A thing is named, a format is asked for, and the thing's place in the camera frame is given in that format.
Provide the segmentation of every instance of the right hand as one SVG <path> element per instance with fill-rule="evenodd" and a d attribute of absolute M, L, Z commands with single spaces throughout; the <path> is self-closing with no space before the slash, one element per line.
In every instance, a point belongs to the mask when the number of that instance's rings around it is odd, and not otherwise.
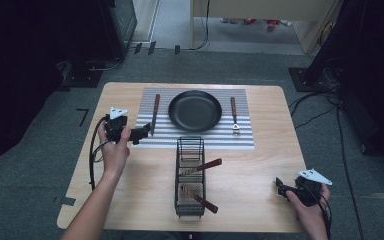
<path fill-rule="evenodd" d="M 326 226 L 323 221 L 323 216 L 319 205 L 314 205 L 311 207 L 305 206 L 293 193 L 292 191 L 286 191 L 286 195 L 288 196 L 289 201 L 292 206 L 295 208 L 297 213 L 297 218 L 301 222 L 302 227 L 307 233 L 308 239 L 311 240 L 320 240 L 320 239 L 328 239 Z M 327 188 L 326 184 L 322 184 L 322 196 L 329 200 L 330 191 Z M 327 203 L 325 199 L 321 198 L 321 205 L 326 207 Z"/>
<path fill-rule="evenodd" d="M 127 158 L 130 156 L 130 149 L 127 147 L 127 141 L 130 138 L 131 129 L 125 127 L 121 132 L 120 141 L 115 144 L 109 142 L 101 149 L 104 158 L 104 175 L 111 179 L 120 179 L 126 166 Z M 105 135 L 105 122 L 102 121 L 98 129 L 98 135 L 101 142 L 107 140 Z"/>

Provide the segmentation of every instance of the black wire basket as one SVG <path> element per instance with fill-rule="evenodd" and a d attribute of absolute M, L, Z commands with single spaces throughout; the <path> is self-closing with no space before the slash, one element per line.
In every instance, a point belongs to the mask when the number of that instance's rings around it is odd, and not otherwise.
<path fill-rule="evenodd" d="M 174 207 L 179 217 L 204 215 L 205 207 L 196 200 L 196 196 L 205 199 L 205 170 L 195 171 L 196 167 L 204 164 L 202 138 L 177 140 Z"/>

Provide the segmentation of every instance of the striped mat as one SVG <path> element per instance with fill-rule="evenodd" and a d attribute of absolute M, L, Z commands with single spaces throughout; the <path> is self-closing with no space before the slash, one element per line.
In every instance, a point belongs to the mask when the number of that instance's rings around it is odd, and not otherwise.
<path fill-rule="evenodd" d="M 168 115 L 168 106 L 178 94 L 200 90 L 213 95 L 220 102 L 222 116 L 220 122 L 203 133 L 187 133 L 178 129 Z M 249 116 L 248 102 L 245 89 L 193 89 L 193 88 L 145 88 L 139 108 L 136 127 L 152 122 L 155 95 L 160 94 L 157 120 L 154 136 L 149 133 L 148 138 L 140 140 L 137 148 L 177 148 L 177 139 L 180 137 L 201 137 L 204 139 L 206 149 L 254 149 L 251 118 Z M 240 134 L 234 135 L 232 131 L 233 117 L 230 98 L 235 97 L 237 123 Z"/>

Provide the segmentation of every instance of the frying pan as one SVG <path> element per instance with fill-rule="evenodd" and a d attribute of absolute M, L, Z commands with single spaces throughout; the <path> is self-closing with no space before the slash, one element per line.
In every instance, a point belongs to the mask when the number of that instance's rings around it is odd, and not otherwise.
<path fill-rule="evenodd" d="M 205 132 L 221 118 L 220 102 L 211 94 L 198 90 L 183 92 L 171 100 L 168 115 L 175 126 L 186 132 Z"/>

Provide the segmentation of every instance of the metal bracket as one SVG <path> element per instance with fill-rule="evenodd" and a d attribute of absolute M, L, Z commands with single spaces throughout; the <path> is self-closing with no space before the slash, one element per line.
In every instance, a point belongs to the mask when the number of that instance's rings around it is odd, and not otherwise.
<path fill-rule="evenodd" d="M 118 109 L 118 108 L 111 107 L 110 119 L 112 120 L 112 119 L 116 119 L 118 117 L 121 117 L 127 112 L 128 112 L 127 109 Z"/>
<path fill-rule="evenodd" d="M 320 173 L 318 173 L 316 170 L 311 169 L 311 170 L 306 170 L 306 171 L 300 171 L 298 172 L 298 175 L 301 177 L 314 181 L 314 182 L 319 182 L 319 183 L 325 183 L 327 185 L 332 185 L 332 181 L 329 179 L 323 177 Z"/>

